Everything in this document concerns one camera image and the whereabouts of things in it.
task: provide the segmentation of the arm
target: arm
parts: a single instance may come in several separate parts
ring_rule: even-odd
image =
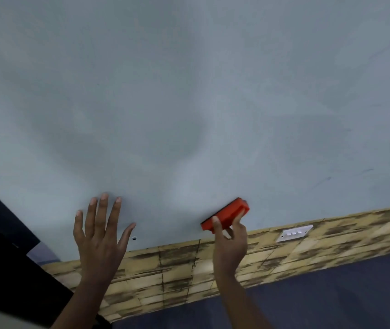
[[[82,278],[72,298],[52,325],[52,329],[91,328],[99,306],[114,274],[121,264],[131,232],[136,226],[130,224],[117,242],[117,222],[121,210],[118,197],[108,218],[108,194],[102,194],[99,207],[93,198],[85,218],[85,234],[82,229],[82,211],[75,217],[73,236],[79,249]]]
[[[262,312],[245,293],[245,289],[236,280],[236,269],[247,253],[247,229],[240,221],[241,212],[233,221],[233,230],[227,228],[231,239],[223,235],[221,223],[213,217],[215,229],[215,251],[213,270],[228,317],[234,329],[272,328]]]

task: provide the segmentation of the tile pattern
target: tile pattern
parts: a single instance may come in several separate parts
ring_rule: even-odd
[[[275,242],[282,230],[309,224],[305,238]],[[252,287],[389,253],[390,209],[377,210],[249,232],[236,276]],[[99,314],[116,321],[218,295],[212,256],[213,237],[126,253]],[[81,278],[78,260],[43,268],[72,290]]]

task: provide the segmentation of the forearm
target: forearm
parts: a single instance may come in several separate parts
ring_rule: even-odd
[[[81,282],[52,329],[91,328],[107,288],[104,283]]]
[[[234,329],[272,328],[234,276],[217,279],[216,283]]]

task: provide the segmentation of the red sanding block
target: red sanding block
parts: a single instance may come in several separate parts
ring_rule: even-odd
[[[230,227],[233,223],[233,220],[239,213],[244,210],[244,215],[250,210],[250,207],[248,206],[248,203],[238,197],[233,202],[227,204],[224,208],[219,210],[216,214],[213,216],[217,216],[222,224],[223,229],[226,229],[227,227]],[[212,217],[207,218],[205,221],[201,223],[201,227],[203,228],[203,231],[212,231],[212,233],[215,233],[213,229],[213,222]]]

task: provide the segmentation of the wall putty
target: wall putty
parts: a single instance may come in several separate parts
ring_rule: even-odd
[[[0,199],[62,260],[390,207],[390,0],[0,0]]]

